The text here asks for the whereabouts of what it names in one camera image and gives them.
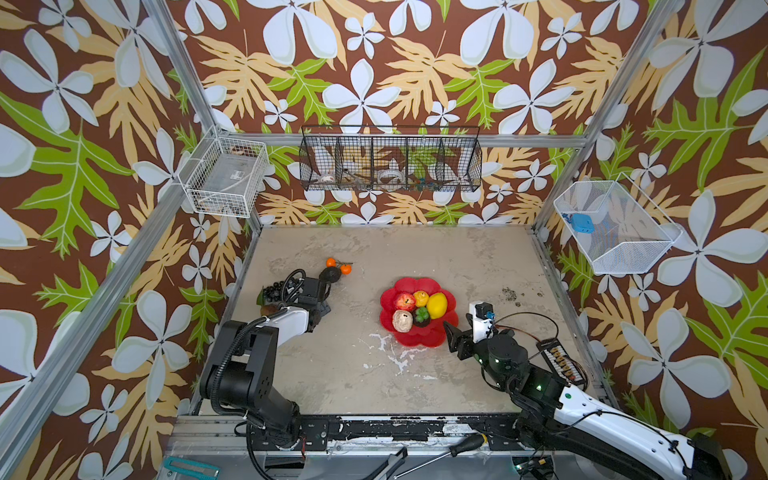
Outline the dark avocado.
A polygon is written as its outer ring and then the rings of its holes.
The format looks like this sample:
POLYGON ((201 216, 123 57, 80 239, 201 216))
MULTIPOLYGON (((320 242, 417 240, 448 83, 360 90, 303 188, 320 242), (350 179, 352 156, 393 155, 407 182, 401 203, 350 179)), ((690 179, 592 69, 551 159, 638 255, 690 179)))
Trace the dark avocado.
POLYGON ((342 277, 342 272, 339 267, 326 267, 322 270, 322 272, 319 275, 319 280, 326 283, 336 283, 338 282, 342 277))

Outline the yellow lemon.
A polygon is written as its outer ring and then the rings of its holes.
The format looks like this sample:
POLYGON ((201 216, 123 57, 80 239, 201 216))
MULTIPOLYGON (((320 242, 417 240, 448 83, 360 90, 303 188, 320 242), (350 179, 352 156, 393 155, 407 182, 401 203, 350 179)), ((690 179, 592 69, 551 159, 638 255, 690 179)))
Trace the yellow lemon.
POLYGON ((446 295, 443 292, 430 295, 426 303, 426 309, 431 320, 442 318, 448 309, 446 295))

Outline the small yellow orange fruit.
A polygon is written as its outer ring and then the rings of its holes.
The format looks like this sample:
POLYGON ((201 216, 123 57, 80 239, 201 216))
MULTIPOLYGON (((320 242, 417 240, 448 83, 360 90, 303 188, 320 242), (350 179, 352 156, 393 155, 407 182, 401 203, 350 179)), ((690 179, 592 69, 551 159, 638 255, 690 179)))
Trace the small yellow orange fruit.
POLYGON ((420 290, 420 291, 414 292, 413 297, 415 299, 416 307, 421 308, 427 305, 430 295, 426 291, 420 290))

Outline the white garlic bulb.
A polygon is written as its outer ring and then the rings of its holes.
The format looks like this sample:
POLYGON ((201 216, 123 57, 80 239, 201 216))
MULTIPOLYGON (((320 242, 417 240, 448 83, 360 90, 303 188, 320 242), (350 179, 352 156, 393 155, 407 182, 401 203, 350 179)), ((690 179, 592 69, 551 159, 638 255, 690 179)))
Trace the white garlic bulb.
POLYGON ((392 326, 399 333, 409 333, 413 328, 413 315, 407 310, 396 310, 392 316, 392 326))

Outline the red apple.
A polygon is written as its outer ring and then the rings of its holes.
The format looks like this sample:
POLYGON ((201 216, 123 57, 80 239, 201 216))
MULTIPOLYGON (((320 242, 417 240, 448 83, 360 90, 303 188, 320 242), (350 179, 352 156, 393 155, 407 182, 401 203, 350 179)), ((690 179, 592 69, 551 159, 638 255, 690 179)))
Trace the red apple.
POLYGON ((394 303, 397 310, 412 312, 417 308, 416 298, 407 292, 399 293, 394 303))

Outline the red green fig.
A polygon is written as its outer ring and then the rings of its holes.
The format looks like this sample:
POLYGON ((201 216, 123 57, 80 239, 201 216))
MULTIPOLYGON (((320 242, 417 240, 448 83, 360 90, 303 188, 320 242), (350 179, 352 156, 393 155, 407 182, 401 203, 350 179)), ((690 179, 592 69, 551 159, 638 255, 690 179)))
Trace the red green fig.
POLYGON ((264 305, 264 306, 261 307, 260 315, 261 316, 271 316, 271 315, 274 315, 278 311, 279 311, 279 307, 277 305, 264 305))

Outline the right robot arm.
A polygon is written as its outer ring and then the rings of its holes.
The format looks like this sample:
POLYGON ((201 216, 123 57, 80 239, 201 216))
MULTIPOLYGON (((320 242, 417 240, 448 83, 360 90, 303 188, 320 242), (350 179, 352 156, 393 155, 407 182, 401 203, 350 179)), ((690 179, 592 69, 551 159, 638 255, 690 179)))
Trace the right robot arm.
POLYGON ((513 335, 493 330, 478 340, 450 323, 444 330, 450 352, 476 360, 491 384, 520 408, 512 430, 521 444, 573 453, 628 479, 732 478, 713 438, 664 431, 598 401, 532 364, 513 335))

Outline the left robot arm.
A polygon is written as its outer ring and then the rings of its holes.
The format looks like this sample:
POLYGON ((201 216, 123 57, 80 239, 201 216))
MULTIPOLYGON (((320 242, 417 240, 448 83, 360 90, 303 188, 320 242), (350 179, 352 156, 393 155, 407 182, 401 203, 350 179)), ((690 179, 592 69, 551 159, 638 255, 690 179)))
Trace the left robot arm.
POLYGON ((202 398, 219 415, 239 415, 273 445, 289 448, 300 436, 299 406, 274 386, 278 348, 310 333, 330 311, 331 283, 287 280, 274 311, 250 322, 226 322, 199 382, 202 398))

